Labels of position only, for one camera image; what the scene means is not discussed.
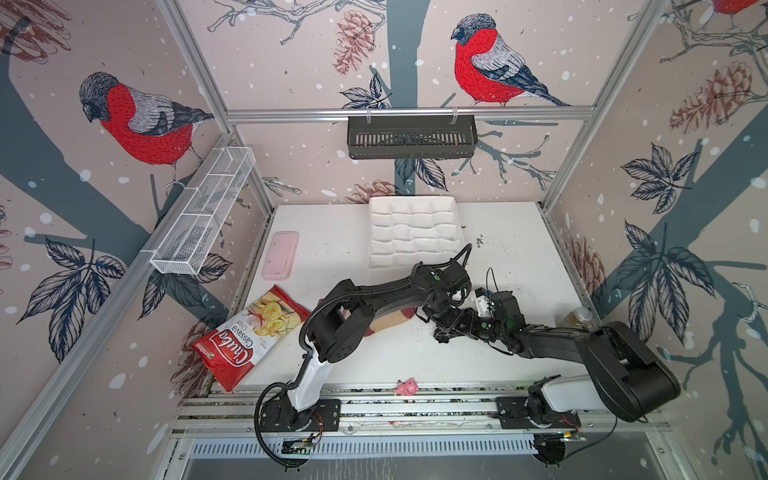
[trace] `black metal basket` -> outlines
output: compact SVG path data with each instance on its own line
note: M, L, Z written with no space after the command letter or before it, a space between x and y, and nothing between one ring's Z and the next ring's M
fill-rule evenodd
M350 117L349 157L468 158L475 154L478 132L474 115Z

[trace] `food wrapper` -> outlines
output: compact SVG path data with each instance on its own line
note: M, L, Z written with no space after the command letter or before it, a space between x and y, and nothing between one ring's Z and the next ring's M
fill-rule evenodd
M310 315L277 285L194 344L205 366L231 392L266 353Z

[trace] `chip bag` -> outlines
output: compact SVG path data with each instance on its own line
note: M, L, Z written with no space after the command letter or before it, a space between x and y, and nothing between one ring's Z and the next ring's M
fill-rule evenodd
M231 392L288 332L310 315L277 285L194 344L205 366Z

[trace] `white table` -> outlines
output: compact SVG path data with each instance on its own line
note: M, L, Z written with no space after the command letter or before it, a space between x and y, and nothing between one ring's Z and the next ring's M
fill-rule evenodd
M473 289L485 286L485 271L493 266L499 289L512 290L528 323L554 326L557 318L581 305L536 204L458 204L458 211L465 239L472 242L467 271ZM407 276L410 268L367 267L368 229L367 205L279 206L266 245L281 230L298 231L300 238L291 277L278 285L312 310L340 280L376 285ZM249 303L273 285L261 277L265 259L266 251ZM422 386L476 386L586 372L582 365L562 360L504 356L467 338L438 343L432 338L434 328L414 317L363 338L352 355L334 366L326 387L389 388L411 377ZM298 332L296 328L272 348L237 389L291 380L303 353Z

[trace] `white tray with compartments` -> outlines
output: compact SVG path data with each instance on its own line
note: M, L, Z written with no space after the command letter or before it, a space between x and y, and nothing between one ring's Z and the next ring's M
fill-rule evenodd
M368 211L370 268L442 263L464 247L453 197L374 197Z

